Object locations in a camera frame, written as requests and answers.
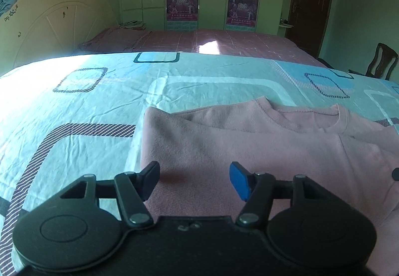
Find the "pink sweatshirt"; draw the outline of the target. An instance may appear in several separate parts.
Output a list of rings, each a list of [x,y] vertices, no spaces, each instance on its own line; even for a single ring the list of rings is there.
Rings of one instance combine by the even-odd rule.
[[[304,174],[366,215],[377,229],[368,267],[398,274],[398,133],[340,105],[281,106],[261,97],[180,113],[150,107],[143,117],[141,165],[160,164],[147,201],[152,215],[238,215],[229,180],[239,162],[279,180]]]

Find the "patterned light blue bedsheet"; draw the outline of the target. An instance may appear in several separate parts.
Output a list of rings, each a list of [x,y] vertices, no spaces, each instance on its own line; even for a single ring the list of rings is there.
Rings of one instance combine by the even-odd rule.
[[[48,59],[1,78],[1,274],[21,267],[22,216],[81,177],[140,172],[143,117],[264,97],[291,107],[340,105],[398,133],[398,85],[324,67],[194,53]]]

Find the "dark wooden chair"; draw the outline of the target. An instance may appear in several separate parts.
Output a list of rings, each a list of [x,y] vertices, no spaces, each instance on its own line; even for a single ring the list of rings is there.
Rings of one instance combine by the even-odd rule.
[[[351,69],[348,70],[348,73],[389,81],[397,64],[398,53],[388,45],[379,43],[376,47],[375,55],[367,67],[366,73],[358,73]]]

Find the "pink checked bed cover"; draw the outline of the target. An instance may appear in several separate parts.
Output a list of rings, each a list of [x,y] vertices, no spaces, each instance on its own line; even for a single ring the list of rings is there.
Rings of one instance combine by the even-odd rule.
[[[324,67],[294,42],[276,35],[220,29],[169,32],[108,28],[79,44],[74,55],[182,52],[207,55],[254,57]]]

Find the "lower right pink poster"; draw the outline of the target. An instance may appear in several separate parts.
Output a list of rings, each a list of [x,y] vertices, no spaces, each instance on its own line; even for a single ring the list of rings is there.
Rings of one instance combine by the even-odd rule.
[[[229,0],[226,14],[226,27],[254,31],[258,14],[259,0]]]

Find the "pink poster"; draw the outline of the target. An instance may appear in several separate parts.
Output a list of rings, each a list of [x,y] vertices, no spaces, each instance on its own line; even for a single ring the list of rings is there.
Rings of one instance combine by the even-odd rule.
[[[168,21],[197,21],[198,0],[166,0]]]
[[[258,14],[259,0],[229,0],[226,14],[226,27],[254,31]]]

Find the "cream arched headboard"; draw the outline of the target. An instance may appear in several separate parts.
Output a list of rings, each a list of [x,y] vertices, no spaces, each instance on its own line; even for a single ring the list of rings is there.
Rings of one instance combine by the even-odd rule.
[[[68,57],[117,24],[107,0],[17,0],[1,16],[1,73]]]

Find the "lower left pink poster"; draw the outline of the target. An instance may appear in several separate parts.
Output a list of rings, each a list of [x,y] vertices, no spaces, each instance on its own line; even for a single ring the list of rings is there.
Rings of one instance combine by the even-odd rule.
[[[168,21],[197,21],[198,0],[166,0]]]

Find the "dark wooden door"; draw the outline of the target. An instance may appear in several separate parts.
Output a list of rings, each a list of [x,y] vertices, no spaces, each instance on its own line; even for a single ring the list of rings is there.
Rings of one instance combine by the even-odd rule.
[[[292,0],[285,37],[317,58],[327,28],[331,0]]]

